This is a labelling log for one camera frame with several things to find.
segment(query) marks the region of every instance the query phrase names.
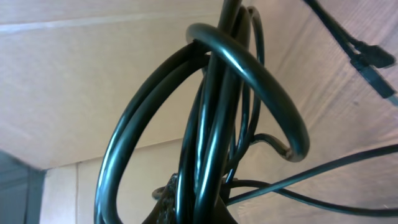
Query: cable bundle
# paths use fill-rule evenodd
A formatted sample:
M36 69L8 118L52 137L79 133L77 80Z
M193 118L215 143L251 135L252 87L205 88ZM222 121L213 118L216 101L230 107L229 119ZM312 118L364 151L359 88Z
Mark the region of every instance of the cable bundle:
M330 28L333 36L338 37L338 43L344 44L344 49L350 49L346 46L347 41L354 39L323 12L315 1L306 2L326 27ZM248 52L251 24L256 39L257 59ZM241 6L241 1L226 0L218 27L193 24L187 30L187 40L190 44L169 57L142 84L121 116L99 173L95 223L122 223L117 213L116 195L129 158L143 130L162 103L199 69L202 69L203 81L193 102L183 137L178 174L172 177L177 179L170 180L154 211L144 223L236 223L225 209L226 205L269 192L334 212L398 216L397 209L370 210L333 205L283 189L339 166L397 152L396 145L344 157L275 184L234 179L239 161L249 146L257 142L268 143L287 161L300 162L310 147L307 129L292 100L264 68L262 25L254 7L245 8ZM368 53L367 57L360 59L367 63L365 66L370 67L369 61L372 58L379 59L369 52L376 51L378 55L383 53L358 43L358 48L362 47ZM383 63L386 61L384 59L376 59L374 61L378 66L387 64ZM250 89L254 91L251 114ZM394 90L392 94L391 91L386 92L388 94L384 98L394 96L395 93ZM242 118L236 143L234 122L240 95L243 100ZM261 102L281 126L290 146L285 146L269 134L255 134ZM255 187L257 190L229 198L229 189L235 187ZM162 207L167 207L167 211L172 211L173 214L167 215L164 210L160 212Z

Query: cable connector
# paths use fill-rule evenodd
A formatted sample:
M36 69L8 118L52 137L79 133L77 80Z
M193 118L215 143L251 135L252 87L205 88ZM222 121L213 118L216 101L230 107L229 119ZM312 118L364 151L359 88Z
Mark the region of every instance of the cable connector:
M376 68L386 68L395 64L396 59L393 55L386 52L378 45L369 46L363 41L354 44L356 50L360 51L365 60Z
M388 84L388 82L370 66L366 58L359 54L351 59L353 67L362 75L362 77L377 91L377 93L384 99L391 101L394 105L397 104L397 97L395 96L395 89Z

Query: tangled cable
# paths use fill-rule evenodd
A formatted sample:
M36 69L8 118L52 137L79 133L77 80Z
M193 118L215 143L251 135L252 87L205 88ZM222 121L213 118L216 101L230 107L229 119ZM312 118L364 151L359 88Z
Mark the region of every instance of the tangled cable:
M251 24L256 39L257 59L248 52ZM337 28L338 35L344 36L342 33L345 31ZM230 216L221 214L228 213L225 204L231 205L272 191L334 212L398 216L398 209L370 210L333 205L283 189L339 166L397 152L396 145L338 159L275 184L234 180L238 163L251 144L266 142L290 162L300 162L310 147L307 129L299 112L283 88L264 68L263 39L259 13L254 7L241 6L238 0L224 2L218 28L206 24L193 24L188 28L187 40L190 44L169 57L142 84L114 130L98 177L95 223L122 223L116 208L116 196L123 172L143 130L170 94L201 68L203 81L183 136L177 179L170 180L169 183L173 184L163 188L162 198L172 200L159 199L154 212L144 223L158 222L159 210L162 209L159 203L165 205L167 202L168 206L172 202L173 209L167 211L173 214L168 216L166 223L211 223L215 220L215 213L224 223L236 223ZM250 89L254 91L251 114ZM242 118L236 143L234 121L240 95L243 99ZM255 134L261 102L281 126L290 146L285 146L269 134ZM226 198L220 197L220 191L244 186L258 189L233 198L229 198L229 194Z

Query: coiled black cable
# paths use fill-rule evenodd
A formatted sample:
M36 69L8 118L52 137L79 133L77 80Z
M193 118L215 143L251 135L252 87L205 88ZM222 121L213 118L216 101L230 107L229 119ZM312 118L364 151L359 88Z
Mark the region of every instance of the coiled black cable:
M306 2L318 10L316 13L328 24L328 28L338 30L333 34L336 39L343 40L345 44L349 41L348 34L328 15L323 14L315 1ZM248 52L250 22L256 38L257 59ZM218 29L206 24L194 24L187 30L187 39L193 42L168 58L145 81L121 116L108 144L99 173L95 223L121 223L116 208L116 196L122 174L136 143L161 104L179 84L201 68L204 68L204 77L193 102L183 137L175 196L170 192L167 194L168 197L175 197L177 223L209 223L213 219L213 210L224 206L224 203L229 205L272 191L335 212L398 216L397 209L344 207L283 189L339 166L396 152L396 145L338 159L275 184L234 180L239 161L249 146L257 142L268 143L288 161L299 162L304 159L310 146L307 129L289 96L264 68L264 38L259 13L255 8L246 9L241 6L240 0L226 0ZM211 51L211 56L205 55L208 51ZM250 88L254 91L254 99L249 119ZM243 98L243 112L238 143L235 145L234 120L240 94ZM254 134L261 101L281 126L290 147L269 134ZM226 182L222 183L221 179L225 174L228 176ZM258 189L220 202L220 189L239 186ZM154 210L145 223L154 223L157 214Z

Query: dark object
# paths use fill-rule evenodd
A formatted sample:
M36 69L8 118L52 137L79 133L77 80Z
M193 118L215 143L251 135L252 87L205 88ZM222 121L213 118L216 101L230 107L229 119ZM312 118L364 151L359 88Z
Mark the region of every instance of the dark object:
M394 58L379 47L355 40L316 1L305 2L319 16L362 76L383 98L394 102L395 90L371 66L389 66L395 62ZM248 52L250 23L256 38L257 59ZM300 162L310 147L307 129L292 100L264 68L262 25L255 8L245 8L238 0L225 0L218 28L193 24L187 30L187 39L193 42L155 70L121 116L98 177L95 223L121 223L116 209L116 194L141 133L174 89L201 68L204 77L183 137L178 174L172 176L166 187L152 194L158 202L144 223L236 223L226 204L272 191L334 212L398 216L398 209L394 208L372 210L333 205L283 189L340 166L397 152L398 145L344 157L275 184L234 179L239 161L249 146L257 142L268 143L287 161ZM254 91L254 99L249 119L250 88ZM242 121L236 143L234 121L240 94L243 99ZM281 126L289 146L269 134L255 134L261 101ZM242 186L258 189L229 197L231 188Z

